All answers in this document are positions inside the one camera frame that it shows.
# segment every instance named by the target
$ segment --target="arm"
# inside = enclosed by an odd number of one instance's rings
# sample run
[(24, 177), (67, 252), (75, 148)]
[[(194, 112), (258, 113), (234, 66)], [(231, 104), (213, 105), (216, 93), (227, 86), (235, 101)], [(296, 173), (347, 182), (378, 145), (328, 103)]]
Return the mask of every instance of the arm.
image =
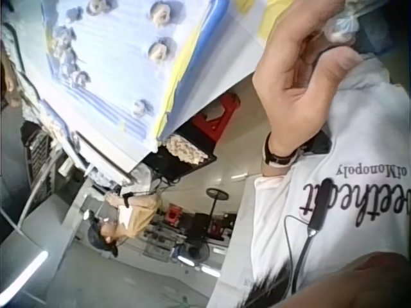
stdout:
[[(119, 206), (125, 206), (124, 198), (110, 192), (106, 195), (107, 202), (112, 207), (118, 208)], [(161, 204), (161, 198), (157, 194), (131, 196), (128, 198), (128, 204), (130, 207), (139, 207), (142, 209), (156, 209)]]
[(6, 49), (4, 48), (3, 41), (1, 41), (1, 64), (4, 68), (4, 80), (6, 82), (6, 89), (8, 92), (12, 92), (16, 85), (16, 77), (13, 71), (12, 63), (8, 58)]
[[(347, 46), (324, 52), (332, 46), (322, 28), (343, 5), (343, 0), (296, 0), (268, 38), (252, 81), (271, 125), (268, 147), (277, 157), (289, 156), (320, 131), (338, 85), (362, 61)], [(262, 167), (264, 176), (289, 170)]]

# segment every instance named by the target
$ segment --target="red stool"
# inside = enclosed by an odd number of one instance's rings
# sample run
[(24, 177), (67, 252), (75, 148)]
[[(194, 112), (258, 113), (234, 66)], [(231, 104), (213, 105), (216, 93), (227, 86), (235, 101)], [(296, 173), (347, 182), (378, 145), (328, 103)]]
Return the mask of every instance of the red stool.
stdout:
[(182, 214), (182, 208), (170, 204), (168, 207), (168, 210), (166, 212), (166, 215), (164, 217), (164, 220), (173, 227), (177, 227), (177, 224), (179, 223), (180, 216)]
[(223, 221), (221, 219), (213, 220), (211, 223), (210, 232), (208, 233), (208, 237), (216, 240), (221, 240), (222, 235), (224, 233), (224, 226)]
[(207, 121), (205, 115), (200, 112), (191, 120), (195, 126), (205, 132), (215, 142), (222, 136), (234, 111), (240, 107), (240, 99), (233, 93), (225, 93), (218, 100), (224, 108), (224, 113), (221, 117)]

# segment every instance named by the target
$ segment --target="ceiling light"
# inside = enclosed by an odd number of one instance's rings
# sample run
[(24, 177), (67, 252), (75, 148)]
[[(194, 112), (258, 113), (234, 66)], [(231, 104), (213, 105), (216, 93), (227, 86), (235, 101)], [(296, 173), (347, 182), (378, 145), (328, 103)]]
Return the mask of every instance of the ceiling light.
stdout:
[(206, 273), (208, 275), (211, 275), (211, 276), (214, 276), (214, 277), (217, 277), (217, 278), (220, 278), (220, 276), (221, 276), (221, 273), (219, 271), (217, 271), (216, 269), (213, 269), (213, 268), (209, 268), (208, 266), (201, 265), (201, 270), (204, 273)]
[(219, 255), (225, 255), (227, 253), (227, 250), (214, 247), (213, 252), (218, 253)]
[(41, 252), (33, 262), (17, 277), (16, 280), (2, 293), (0, 293), (0, 307), (4, 307), (16, 294), (29, 278), (38, 270), (41, 264), (47, 259), (49, 253)]
[(191, 261), (187, 258), (184, 258), (181, 255), (179, 255), (177, 258), (178, 258), (178, 260), (180, 260), (180, 262), (183, 262), (185, 265), (188, 265), (188, 266), (194, 266), (195, 265), (193, 261)]
[(83, 215), (83, 220), (88, 220), (90, 217), (90, 210), (86, 210)]
[(239, 180), (239, 179), (243, 179), (248, 175), (248, 173), (242, 173), (240, 175), (233, 175), (231, 177), (231, 180)]

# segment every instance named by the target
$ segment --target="finger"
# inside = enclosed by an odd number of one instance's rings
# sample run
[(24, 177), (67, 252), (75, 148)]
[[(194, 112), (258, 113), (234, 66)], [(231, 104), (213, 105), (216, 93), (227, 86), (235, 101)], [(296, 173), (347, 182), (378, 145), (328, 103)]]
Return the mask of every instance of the finger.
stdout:
[(354, 40), (346, 44), (338, 44), (330, 42), (323, 33), (317, 35), (311, 39), (301, 55), (301, 60), (298, 63), (297, 70), (295, 72), (295, 84), (296, 87), (307, 87), (313, 74), (313, 64), (319, 58), (320, 54), (331, 47), (337, 46), (350, 46)]
[(273, 72), (277, 86), (289, 88), (301, 44), (343, 7), (344, 0), (296, 0), (277, 23), (267, 42), (261, 65)]
[(13, 92), (14, 90), (14, 83), (12, 80), (7, 80), (7, 91), (8, 92)]
[(324, 107), (329, 106), (340, 82), (361, 62), (361, 56), (347, 46), (326, 51), (319, 58), (304, 98)]

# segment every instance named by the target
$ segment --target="watch strap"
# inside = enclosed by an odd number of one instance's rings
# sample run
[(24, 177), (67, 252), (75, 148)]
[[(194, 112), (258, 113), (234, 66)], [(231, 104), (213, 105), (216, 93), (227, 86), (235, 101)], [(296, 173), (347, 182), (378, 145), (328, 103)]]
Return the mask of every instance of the watch strap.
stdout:
[(123, 199), (124, 199), (124, 205), (126, 206), (126, 208), (129, 208), (130, 207), (130, 204), (129, 204), (129, 202), (128, 202), (128, 199), (129, 199), (129, 197), (133, 197), (133, 193), (132, 192), (128, 192), (128, 193), (126, 193), (126, 194), (124, 194), (123, 195)]
[(293, 151), (293, 153), (291, 153), (287, 157), (277, 156), (276, 154), (271, 153), (270, 148), (268, 147), (268, 141), (270, 140), (270, 136), (271, 136), (271, 133), (268, 134), (265, 140), (265, 143), (264, 143), (264, 148), (263, 148), (263, 158), (264, 158), (265, 163), (272, 167), (291, 166), (298, 157), (298, 153), (299, 153), (298, 149)]

